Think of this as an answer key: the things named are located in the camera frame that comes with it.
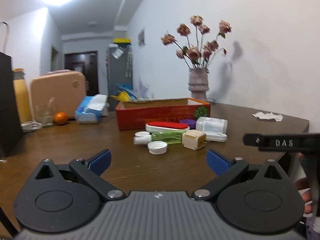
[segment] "triangular cutout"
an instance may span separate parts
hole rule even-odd
[[[266,173],[264,174],[264,177],[270,179],[282,179],[277,169],[271,165],[268,167]]]
[[[36,179],[47,179],[47,178],[53,178],[53,177],[54,177],[54,175],[53,175],[50,167],[47,165],[44,165],[44,166],[42,166],[41,170],[37,174]]]

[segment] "red lid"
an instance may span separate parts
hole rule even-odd
[[[154,122],[148,122],[147,125],[157,126],[157,127],[165,127],[165,128],[172,128],[172,129],[187,129],[188,128],[187,124],[179,123],[179,122],[154,121]]]

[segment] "ceiling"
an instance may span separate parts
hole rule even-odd
[[[0,0],[0,19],[48,7],[61,34],[103,33],[126,26],[142,0],[72,0],[62,6],[49,6],[41,0]],[[90,27],[89,22],[97,22]]]

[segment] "blue gripper pad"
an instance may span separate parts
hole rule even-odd
[[[232,165],[233,161],[229,160],[222,154],[213,151],[208,150],[207,157],[206,157],[207,165],[208,167],[215,173],[217,176],[224,173],[226,170],[228,170]]]
[[[96,158],[89,160],[88,169],[100,176],[111,165],[111,152],[110,150],[104,150],[104,152],[98,153]]]

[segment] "pink suitcase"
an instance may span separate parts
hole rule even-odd
[[[39,122],[39,106],[45,105],[50,98],[54,97],[54,113],[65,112],[72,119],[85,96],[85,77],[78,71],[52,73],[30,82],[31,109],[36,122]]]

